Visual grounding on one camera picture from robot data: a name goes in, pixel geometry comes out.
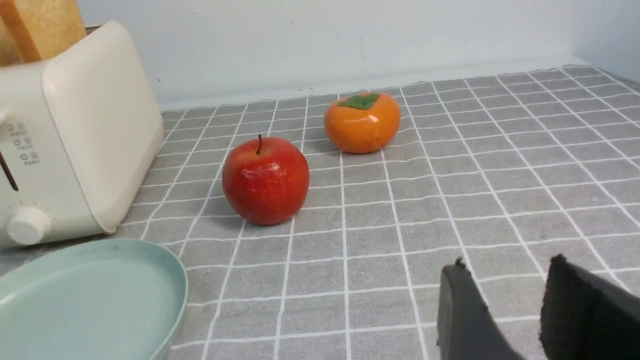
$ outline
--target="toaster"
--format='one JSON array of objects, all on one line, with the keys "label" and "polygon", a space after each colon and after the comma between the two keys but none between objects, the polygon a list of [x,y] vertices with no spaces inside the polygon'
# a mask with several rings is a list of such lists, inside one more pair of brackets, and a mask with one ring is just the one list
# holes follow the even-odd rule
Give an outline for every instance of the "toaster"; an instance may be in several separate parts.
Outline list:
[{"label": "toaster", "polygon": [[0,248],[114,233],[163,140],[129,32],[0,68]]}]

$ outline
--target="toaster knob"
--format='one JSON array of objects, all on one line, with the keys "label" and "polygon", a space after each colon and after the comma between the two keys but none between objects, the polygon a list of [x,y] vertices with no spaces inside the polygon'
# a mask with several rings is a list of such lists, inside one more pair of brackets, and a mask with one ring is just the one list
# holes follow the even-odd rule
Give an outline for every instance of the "toaster knob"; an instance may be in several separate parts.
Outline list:
[{"label": "toaster knob", "polygon": [[34,245],[51,230],[51,219],[36,208],[19,208],[6,225],[9,237],[19,245]]}]

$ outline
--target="grid pattern tablecloth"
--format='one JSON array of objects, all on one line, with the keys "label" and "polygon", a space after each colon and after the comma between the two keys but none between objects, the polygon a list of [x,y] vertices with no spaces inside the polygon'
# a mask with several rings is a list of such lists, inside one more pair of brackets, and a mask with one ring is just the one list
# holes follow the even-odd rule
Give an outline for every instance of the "grid pattern tablecloth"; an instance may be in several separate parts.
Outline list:
[{"label": "grid pattern tablecloth", "polygon": [[[637,85],[567,66],[384,91],[401,128],[369,155],[327,140],[337,94],[163,114],[166,141],[114,236],[188,268],[169,359],[439,359],[440,269],[458,256],[531,360],[551,256],[640,293]],[[268,228],[221,192],[225,156],[259,133],[312,169],[304,208]],[[0,270],[31,258],[5,254]]]}]

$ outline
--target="bread slice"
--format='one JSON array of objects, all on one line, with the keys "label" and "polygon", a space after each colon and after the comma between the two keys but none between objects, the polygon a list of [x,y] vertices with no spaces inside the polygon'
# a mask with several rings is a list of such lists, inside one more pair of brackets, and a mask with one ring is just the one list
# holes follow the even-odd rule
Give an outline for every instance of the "bread slice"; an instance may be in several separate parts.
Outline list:
[{"label": "bread slice", "polygon": [[0,19],[0,65],[15,53],[24,63],[52,58],[86,36],[76,0],[0,0]]}]

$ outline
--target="persimmon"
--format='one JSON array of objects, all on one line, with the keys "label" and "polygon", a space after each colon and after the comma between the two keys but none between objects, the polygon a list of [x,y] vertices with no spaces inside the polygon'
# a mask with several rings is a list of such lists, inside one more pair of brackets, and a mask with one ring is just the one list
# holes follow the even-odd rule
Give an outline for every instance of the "persimmon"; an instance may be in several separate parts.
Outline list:
[{"label": "persimmon", "polygon": [[331,103],[324,113],[324,130],[338,149],[367,154],[393,139],[400,118],[400,107],[391,95],[364,92]]}]

